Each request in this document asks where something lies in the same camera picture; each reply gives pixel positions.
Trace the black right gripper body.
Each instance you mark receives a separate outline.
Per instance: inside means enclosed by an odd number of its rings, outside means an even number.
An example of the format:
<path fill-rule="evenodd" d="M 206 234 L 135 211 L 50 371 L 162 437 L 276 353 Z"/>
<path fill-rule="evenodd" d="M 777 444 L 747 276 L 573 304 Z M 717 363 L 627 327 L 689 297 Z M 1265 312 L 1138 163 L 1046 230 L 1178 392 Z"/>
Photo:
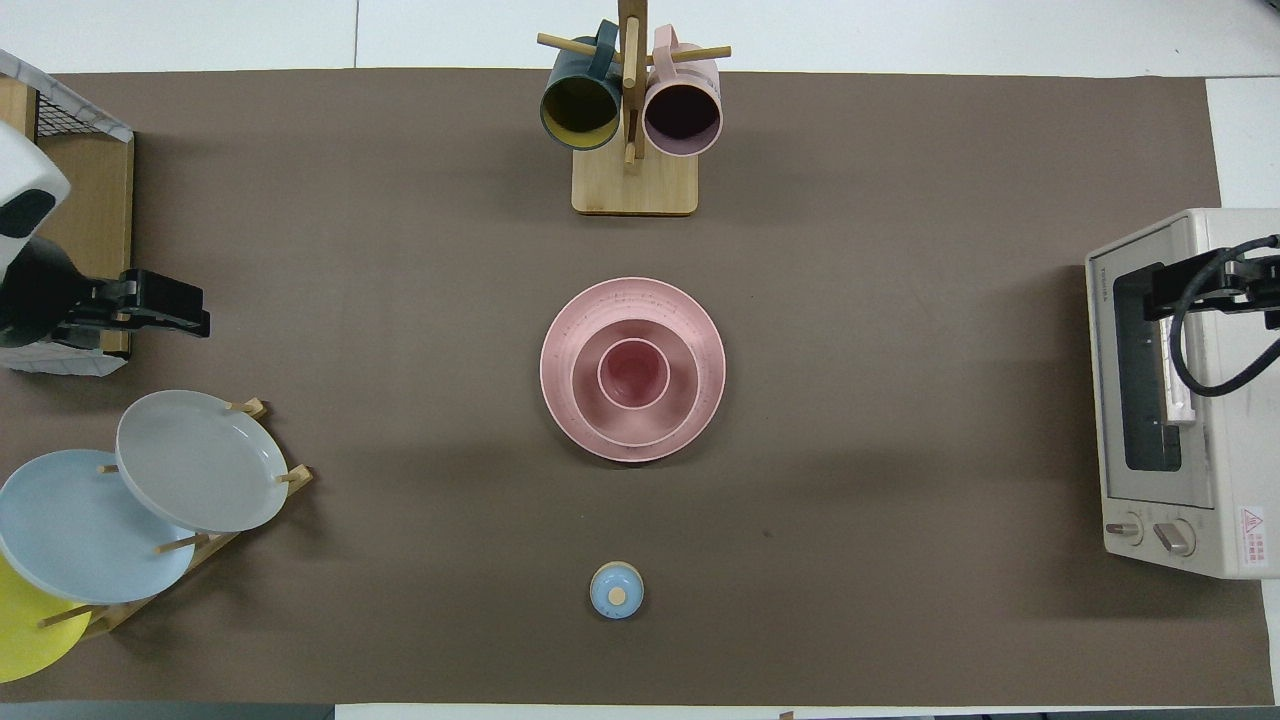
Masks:
<path fill-rule="evenodd" d="M 1220 281 L 1220 313 L 1262 313 L 1267 329 L 1279 328 L 1279 255 L 1226 260 Z"/>

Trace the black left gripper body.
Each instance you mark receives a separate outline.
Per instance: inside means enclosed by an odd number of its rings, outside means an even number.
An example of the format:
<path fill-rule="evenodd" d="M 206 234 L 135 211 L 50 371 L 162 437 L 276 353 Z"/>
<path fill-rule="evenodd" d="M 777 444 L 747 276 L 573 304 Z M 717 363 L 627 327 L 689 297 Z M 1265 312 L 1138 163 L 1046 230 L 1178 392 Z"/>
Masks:
<path fill-rule="evenodd" d="M 35 236 L 8 266 L 1 290 L 1 346 L 20 348 L 52 342 L 69 348 L 101 347 L 105 331 L 128 332 L 101 309 L 93 292 L 105 278 L 82 274 L 67 252 Z"/>

